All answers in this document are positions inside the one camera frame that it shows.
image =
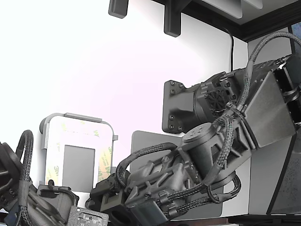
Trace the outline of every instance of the black braided cable sleeve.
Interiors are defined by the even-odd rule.
[[[226,138],[225,138],[225,141],[223,143],[220,154],[219,154],[219,156],[216,160],[217,165],[222,168],[224,166],[225,161],[227,160],[228,155],[229,155],[229,153],[231,151],[231,148],[232,148],[232,144],[233,144],[233,140],[234,140],[234,129],[233,129],[233,119],[230,116],[226,115],[226,114],[222,115],[219,119],[217,119],[214,122],[214,124],[218,124],[218,122],[223,122],[225,127],[226,127]],[[213,178],[211,178],[210,180],[213,181],[215,179],[214,177],[218,176],[218,173],[219,172],[216,172],[216,175],[213,175]],[[196,194],[200,190],[203,190],[206,187],[207,187],[207,185],[205,185],[203,183],[200,183],[198,185],[195,185],[192,188],[170,194],[168,196],[168,199],[170,201],[175,200],[175,199],[181,199],[183,197]]]
[[[295,42],[297,42],[300,46],[301,46],[301,39],[299,37],[297,37],[294,34],[291,34],[289,32],[274,32],[271,33],[269,35],[267,35],[266,37],[264,37],[259,43],[258,45],[255,47],[254,51],[252,52],[252,54],[250,55],[248,64],[246,66],[246,74],[244,76],[244,87],[243,87],[243,91],[238,99],[238,102],[236,104],[237,109],[239,111],[243,110],[243,107],[246,103],[246,99],[249,95],[249,89],[250,89],[250,84],[251,84],[251,77],[252,77],[252,72],[253,72],[253,66],[254,63],[258,57],[258,54],[260,53],[260,51],[262,50],[262,48],[271,40],[275,39],[275,38],[290,38],[292,40],[294,40]]]
[[[129,164],[131,162],[133,162],[135,159],[147,155],[147,154],[151,154],[151,153],[155,153],[155,152],[160,152],[160,151],[165,151],[165,150],[175,150],[177,148],[177,146],[173,143],[162,143],[159,145],[154,145],[151,147],[147,147],[147,148],[143,148],[140,149],[132,154],[130,154],[126,159],[124,159],[123,161],[121,161],[119,163],[119,165],[117,166],[116,169],[116,178],[117,178],[117,183],[119,183],[122,187],[126,187],[126,183],[122,180],[122,176],[124,174],[124,172],[126,171],[127,167],[129,166]]]
[[[32,150],[33,150],[33,134],[30,130],[26,130],[21,135],[19,140],[18,149],[24,149],[24,161],[23,167],[20,176],[19,183],[19,196],[18,196],[18,204],[19,204],[19,213],[17,217],[17,221],[15,226],[19,226],[21,222],[24,222],[27,226],[34,226],[31,222],[28,209],[27,209],[27,199],[28,192],[30,186],[30,167],[32,162]]]
[[[241,189],[241,182],[237,175],[234,177],[233,183],[234,183],[234,189],[228,193],[228,194],[231,194],[231,198],[229,198],[229,199],[233,199],[234,197],[236,197]],[[213,196],[214,196],[214,198],[218,199],[217,194],[214,194]],[[202,198],[196,199],[190,203],[187,203],[183,206],[178,207],[177,212],[178,212],[178,214],[182,215],[182,214],[186,213],[187,211],[189,211],[190,209],[193,209],[193,208],[196,208],[199,206],[203,206],[203,205],[207,205],[207,204],[211,204],[211,203],[214,203],[214,201],[209,196],[202,197]]]

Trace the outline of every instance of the black cable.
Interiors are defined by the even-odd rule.
[[[230,195],[230,197],[227,197],[222,202],[229,200],[229,199],[233,199],[239,193],[239,191],[241,189],[241,181],[237,175],[233,178],[233,183],[234,183],[234,189],[231,192],[229,192],[227,194],[220,194],[220,195],[225,195],[225,197],[227,195]],[[212,196],[214,196],[214,199],[217,199],[219,197],[217,194],[214,194]],[[207,205],[207,204],[212,204],[212,203],[214,203],[214,201],[212,200],[211,197],[209,197],[209,196],[202,197],[202,198],[196,199],[190,203],[187,203],[183,206],[178,207],[177,212],[178,212],[178,214],[182,215],[182,214],[186,213],[187,211],[189,211],[190,209],[193,209],[193,208],[196,208],[199,206],[203,206],[203,205]]]
[[[121,161],[116,168],[115,173],[116,173],[117,182],[123,188],[125,188],[127,186],[126,183],[123,182],[121,177],[123,176],[124,172],[126,171],[127,167],[129,166],[129,164],[131,162],[133,162],[135,159],[137,159],[141,156],[147,155],[147,154],[155,153],[155,152],[160,152],[160,151],[165,151],[165,150],[174,151],[176,148],[177,148],[177,146],[175,144],[167,142],[167,143],[162,143],[159,145],[143,148],[143,149],[140,149],[140,150],[130,154],[126,159]]]
[[[233,71],[233,52],[234,52],[234,38],[231,32],[227,28],[223,28],[231,37],[231,55],[230,55],[230,65],[231,65],[231,72]]]
[[[211,185],[216,177],[218,176],[219,172],[221,171],[221,169],[223,168],[225,161],[228,158],[228,155],[231,151],[232,148],[232,144],[233,144],[233,140],[234,140],[234,128],[233,128],[233,119],[224,114],[222,115],[220,118],[218,118],[217,120],[214,121],[214,126],[216,126],[217,124],[219,124],[220,122],[222,122],[225,126],[226,129],[226,138],[225,141],[222,145],[222,149],[220,151],[219,156],[217,157],[217,160],[215,161],[213,167],[211,168],[211,170],[209,171],[209,173],[207,173],[207,176],[205,177],[205,179],[202,181],[202,183],[195,185],[192,188],[183,190],[183,191],[179,191],[173,194],[170,194],[168,196],[168,199],[170,201],[175,200],[175,199],[180,199],[186,196],[190,196],[193,194],[198,193],[199,191],[203,190],[204,188],[206,188],[207,186]]]
[[[252,52],[248,64],[246,66],[246,74],[244,76],[244,87],[243,91],[238,99],[238,102],[236,104],[237,109],[239,111],[242,111],[244,109],[246,99],[249,95],[249,89],[250,89],[250,84],[251,84],[251,77],[252,77],[252,72],[253,72],[253,66],[254,63],[257,59],[258,54],[262,50],[262,48],[271,40],[275,38],[290,38],[297,42],[301,46],[301,39],[298,38],[296,35],[288,33],[288,32],[274,32],[272,34],[267,35],[265,38],[263,38],[258,45],[255,47],[254,51]]]
[[[32,162],[32,150],[33,150],[33,134],[30,130],[26,130],[21,135],[17,149],[24,149],[24,161],[23,167],[21,170],[20,182],[19,182],[19,194],[18,194],[18,204],[19,212],[18,218],[15,223],[15,226],[19,226],[21,221],[24,222],[27,226],[34,226],[31,222],[28,209],[27,209],[27,200],[29,193],[29,186],[31,185],[31,179],[29,177],[30,167]]]

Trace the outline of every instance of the black wall hook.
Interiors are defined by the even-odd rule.
[[[181,12],[192,0],[167,0],[165,3],[164,33],[173,37],[181,34]]]
[[[110,0],[109,14],[123,19],[127,15],[128,0]]]

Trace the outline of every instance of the circuit board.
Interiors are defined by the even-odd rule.
[[[67,226],[107,226],[109,215],[72,206]]]

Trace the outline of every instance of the bolt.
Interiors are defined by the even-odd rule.
[[[162,163],[167,163],[169,160],[169,157],[168,156],[164,156],[161,160]]]
[[[236,95],[234,94],[233,96],[230,97],[231,100],[236,100]]]
[[[145,198],[149,199],[149,198],[151,198],[151,193],[147,192],[147,193],[145,193],[144,196],[145,196]]]
[[[227,83],[224,85],[225,88],[229,88],[230,86],[231,86],[231,83],[230,83],[230,82],[227,82]]]

